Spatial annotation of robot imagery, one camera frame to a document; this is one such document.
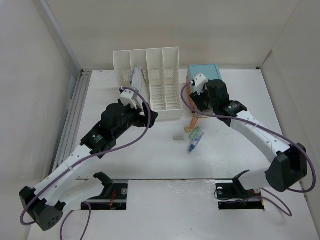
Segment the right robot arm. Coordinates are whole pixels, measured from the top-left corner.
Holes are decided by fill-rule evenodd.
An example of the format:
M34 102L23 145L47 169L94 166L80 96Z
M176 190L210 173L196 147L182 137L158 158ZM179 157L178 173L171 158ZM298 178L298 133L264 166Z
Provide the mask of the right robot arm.
M270 163L266 169L240 173L238 181L231 185L235 196L243 197L250 190L263 187L284 192L307 175L305 148L263 130L263 125L242 103L230 100L227 85L221 79L208 80L200 74L191 85L189 96L200 112L212 111L228 127L247 138Z

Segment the clear blue glue bottle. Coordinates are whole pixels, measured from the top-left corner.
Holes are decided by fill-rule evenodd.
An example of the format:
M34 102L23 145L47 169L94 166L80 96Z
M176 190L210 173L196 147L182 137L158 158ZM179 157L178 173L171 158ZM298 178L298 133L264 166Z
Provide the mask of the clear blue glue bottle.
M203 135L204 135L204 132L202 130L199 130L196 133L194 138L191 140L190 146L188 147L188 150L187 150L188 153L191 153L198 146L198 144L200 143Z

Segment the teal orange drawer box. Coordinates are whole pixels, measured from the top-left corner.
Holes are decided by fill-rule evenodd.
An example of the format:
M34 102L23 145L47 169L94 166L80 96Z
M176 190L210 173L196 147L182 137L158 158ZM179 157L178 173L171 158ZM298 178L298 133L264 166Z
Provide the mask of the teal orange drawer box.
M223 99L226 97L226 84L222 81L219 65L216 63L189 65L186 82L191 82L193 80L193 77L199 73L204 74L208 79L208 82L204 85L204 91L210 91L217 94L218 108L219 102L223 101ZM190 94L192 94L192 84L187 87L187 93L190 106L193 108L192 112L195 113L196 111L198 111L198 109L190 97ZM199 114L197 114L197 118L208 118L212 115L214 114L206 114L200 112Z

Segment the orange highlighter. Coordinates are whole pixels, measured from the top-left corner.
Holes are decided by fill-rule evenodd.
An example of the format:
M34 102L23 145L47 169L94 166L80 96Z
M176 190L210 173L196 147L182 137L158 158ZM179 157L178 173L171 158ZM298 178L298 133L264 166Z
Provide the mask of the orange highlighter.
M189 128L190 128L191 130L193 130L193 129L195 128L195 126L197 125L197 122L198 122L198 117L197 117L197 116L194 116L194 117L192 118L192 121L191 121L190 125L189 125Z

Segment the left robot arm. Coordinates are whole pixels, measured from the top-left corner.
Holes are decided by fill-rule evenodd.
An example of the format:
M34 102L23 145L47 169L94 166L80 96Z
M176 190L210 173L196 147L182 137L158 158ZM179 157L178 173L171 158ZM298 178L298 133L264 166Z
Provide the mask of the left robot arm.
M23 206L20 223L27 225L24 215L28 214L33 224L47 231L84 201L109 197L113 180L94 170L94 164L107 153L117 151L116 140L130 127L149 129L154 125L159 114L150 110L147 103L142 106L132 108L121 102L108 105L101 120L54 172L34 187L26 186L19 192Z

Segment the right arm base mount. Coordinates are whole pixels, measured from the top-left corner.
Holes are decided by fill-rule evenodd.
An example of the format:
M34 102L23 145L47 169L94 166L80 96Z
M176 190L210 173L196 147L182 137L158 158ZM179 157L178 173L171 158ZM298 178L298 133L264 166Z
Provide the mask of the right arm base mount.
M215 182L214 197L218 200L219 210L264 210L262 194L254 189L245 190L239 178L249 170L243 171L232 179Z

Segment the white spiral manual booklet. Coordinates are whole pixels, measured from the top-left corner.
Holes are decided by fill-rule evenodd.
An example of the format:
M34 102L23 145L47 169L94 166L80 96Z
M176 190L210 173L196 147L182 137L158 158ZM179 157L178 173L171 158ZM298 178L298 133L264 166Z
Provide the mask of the white spiral manual booklet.
M149 103L149 89L145 80L144 70L136 66L130 73L128 80L133 88L138 90L142 97Z

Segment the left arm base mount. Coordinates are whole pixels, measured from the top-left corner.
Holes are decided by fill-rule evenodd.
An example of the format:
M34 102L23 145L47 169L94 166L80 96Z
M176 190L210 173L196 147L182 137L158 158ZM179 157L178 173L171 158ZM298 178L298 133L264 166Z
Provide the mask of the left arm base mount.
M103 189L97 196L87 200L93 211L125 211L127 209L127 197L129 189L128 180L112 180L103 172L94 176L99 180Z

